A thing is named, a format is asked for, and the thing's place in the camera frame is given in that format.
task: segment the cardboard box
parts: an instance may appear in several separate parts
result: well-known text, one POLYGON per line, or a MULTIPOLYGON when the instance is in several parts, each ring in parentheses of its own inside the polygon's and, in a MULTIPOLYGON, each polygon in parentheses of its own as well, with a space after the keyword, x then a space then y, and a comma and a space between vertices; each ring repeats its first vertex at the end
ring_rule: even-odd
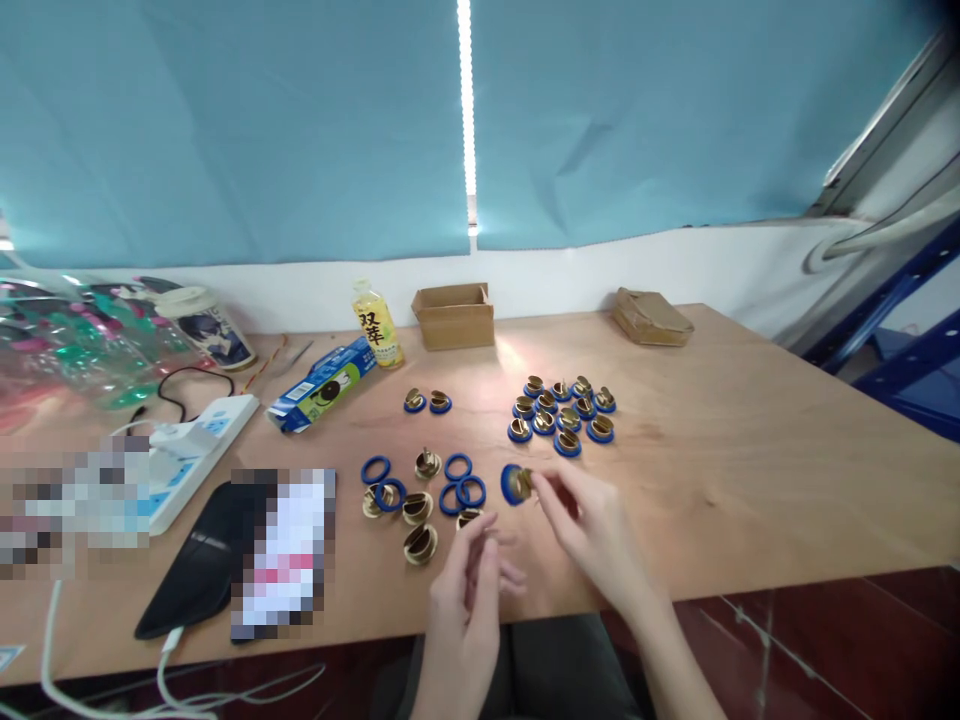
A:
POLYGON ((486 283, 423 288, 412 307, 427 350, 493 345, 493 305, 486 283))
POLYGON ((683 347, 693 334, 693 323, 660 293, 620 288, 613 318, 627 337, 641 345, 683 347))
POLYGON ((281 431, 299 433, 330 411, 377 364, 365 337, 331 350, 264 413, 281 431))

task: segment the wooden table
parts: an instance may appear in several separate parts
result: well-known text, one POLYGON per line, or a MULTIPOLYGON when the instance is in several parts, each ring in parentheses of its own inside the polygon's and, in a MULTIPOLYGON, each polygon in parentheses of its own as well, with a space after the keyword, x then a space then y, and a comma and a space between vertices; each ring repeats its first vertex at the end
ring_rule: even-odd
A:
MULTIPOLYGON (((633 345, 607 316, 592 313, 501 321, 496 347, 471 350, 427 353, 416 329, 401 330, 404 367, 374 371, 302 435, 284 437, 255 417, 138 564, 100 569, 115 579, 68 582, 55 676, 156 666, 162 641, 137 642, 133 628, 210 492, 237 468, 336 469, 335 575, 312 627, 237 649, 223 613, 187 632, 179 663, 422 632, 427 589, 453 521, 435 510, 437 556, 424 568, 407 564, 402 519, 361 513, 360 468, 387 455, 410 491, 429 488, 436 497, 442 476, 424 484, 413 474, 424 445, 444 457, 468 453, 487 483, 486 509, 500 511, 500 525, 519 536, 508 552, 528 572, 529 593, 504 600, 505 621, 602 607, 542 510, 532 502, 510 508, 500 494, 506 463, 558 461, 545 438, 507 439, 512 403, 531 373, 550 382, 586 375, 616 396, 616 441, 596 445, 581 433, 576 462, 620 486, 652 569, 675 599, 940 565, 960 555, 960 448, 708 307, 683 311, 697 328, 683 349, 633 345), (414 386, 448 393, 453 410, 405 413, 403 398, 414 386)), ((356 335, 313 336, 292 370, 254 393, 272 402, 324 352, 356 335)), ((303 338, 291 338, 291 347, 303 338)), ((275 342, 260 341, 264 348, 275 342)), ((115 417, 83 420, 88 445, 118 424, 115 417)), ((53 437, 49 427, 33 430, 44 433, 53 437)), ((0 644, 27 649, 0 685, 37 680, 49 591, 49 582, 5 583, 0 644)))

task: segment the power strip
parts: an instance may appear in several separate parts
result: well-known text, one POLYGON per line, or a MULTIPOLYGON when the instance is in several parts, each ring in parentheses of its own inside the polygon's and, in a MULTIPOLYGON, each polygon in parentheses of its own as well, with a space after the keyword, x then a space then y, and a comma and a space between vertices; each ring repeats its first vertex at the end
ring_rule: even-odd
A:
POLYGON ((253 395, 235 395, 214 400, 200 413, 194 422, 216 435, 217 445, 206 455, 178 458, 176 472, 162 489, 151 488, 149 508, 144 508, 148 512, 139 513, 141 516, 150 515, 151 536, 165 533, 173 524, 258 407, 260 401, 253 395))

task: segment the red tile floor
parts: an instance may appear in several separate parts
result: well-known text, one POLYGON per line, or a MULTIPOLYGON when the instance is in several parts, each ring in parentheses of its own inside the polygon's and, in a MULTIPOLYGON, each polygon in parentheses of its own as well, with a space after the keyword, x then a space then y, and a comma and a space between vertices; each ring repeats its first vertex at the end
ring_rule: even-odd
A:
MULTIPOLYGON (((933 568, 691 600, 676 604, 687 640, 729 720, 960 718, 960 572, 933 568)), ((608 631, 634 687, 641 668, 623 622, 608 631)), ((407 654, 412 638, 247 658, 173 678, 175 695, 236 691, 326 662, 309 688, 269 706, 234 703, 221 717, 367 717, 378 670, 407 654)), ((159 701, 150 676, 64 683, 75 697, 134 680, 130 707, 159 701)), ((44 706, 35 687, 0 700, 23 711, 44 706)), ((54 718, 56 713, 42 717, 54 718)))

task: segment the oreo box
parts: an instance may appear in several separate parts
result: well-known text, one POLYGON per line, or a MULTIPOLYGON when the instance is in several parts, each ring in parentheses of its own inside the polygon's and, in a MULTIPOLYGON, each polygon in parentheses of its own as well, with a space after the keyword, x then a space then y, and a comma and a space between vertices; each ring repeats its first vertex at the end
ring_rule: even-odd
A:
POLYGON ((365 337, 338 347, 317 360, 296 387, 281 395, 266 411, 281 431, 303 432, 330 410, 377 364, 365 337))

